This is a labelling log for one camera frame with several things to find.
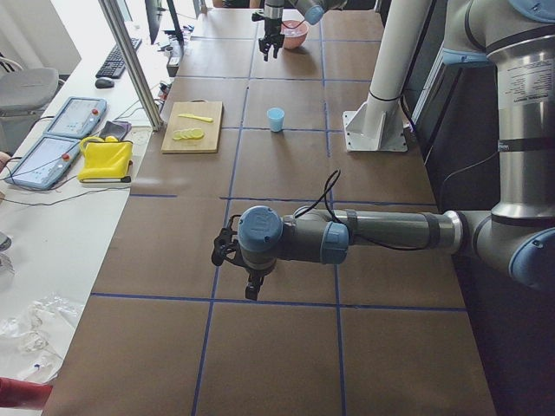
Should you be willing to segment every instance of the pink bowl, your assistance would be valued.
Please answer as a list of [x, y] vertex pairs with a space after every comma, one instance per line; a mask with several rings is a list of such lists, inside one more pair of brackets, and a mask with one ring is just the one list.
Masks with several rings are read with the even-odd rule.
[[309, 33], [309, 25], [298, 20], [284, 20], [281, 33], [285, 35], [284, 48], [294, 49], [301, 46]]

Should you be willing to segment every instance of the black keyboard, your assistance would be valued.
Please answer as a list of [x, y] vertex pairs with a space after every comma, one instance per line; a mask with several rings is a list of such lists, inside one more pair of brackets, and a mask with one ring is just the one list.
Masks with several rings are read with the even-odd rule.
[[[139, 48], [141, 42], [141, 39], [131, 39], [131, 43], [135, 50]], [[106, 76], [107, 78], [121, 78], [121, 74], [123, 74], [124, 70], [125, 62], [123, 61], [123, 56], [121, 56], [120, 48], [115, 45], [96, 73], [96, 78], [100, 78], [101, 76]]]

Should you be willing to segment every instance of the chair seat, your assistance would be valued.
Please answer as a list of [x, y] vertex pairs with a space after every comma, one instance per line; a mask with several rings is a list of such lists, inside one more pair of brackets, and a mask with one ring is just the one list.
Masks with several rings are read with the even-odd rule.
[[0, 78], [0, 112], [36, 110], [48, 104], [58, 88], [58, 71], [33, 68]]

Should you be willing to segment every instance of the gray chair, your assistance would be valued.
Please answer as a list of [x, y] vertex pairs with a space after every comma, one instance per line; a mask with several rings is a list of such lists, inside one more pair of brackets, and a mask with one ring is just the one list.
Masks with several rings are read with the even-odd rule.
[[0, 151], [13, 153], [56, 95], [58, 71], [24, 69], [2, 57], [0, 62], [5, 68], [9, 64], [14, 69], [0, 75]]

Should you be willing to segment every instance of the light blue cup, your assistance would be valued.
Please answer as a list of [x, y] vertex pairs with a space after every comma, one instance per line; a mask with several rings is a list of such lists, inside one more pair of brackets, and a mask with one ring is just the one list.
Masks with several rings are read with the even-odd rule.
[[270, 123], [272, 132], [277, 133], [284, 129], [284, 110], [278, 107], [270, 108], [266, 115], [268, 115], [268, 123]]

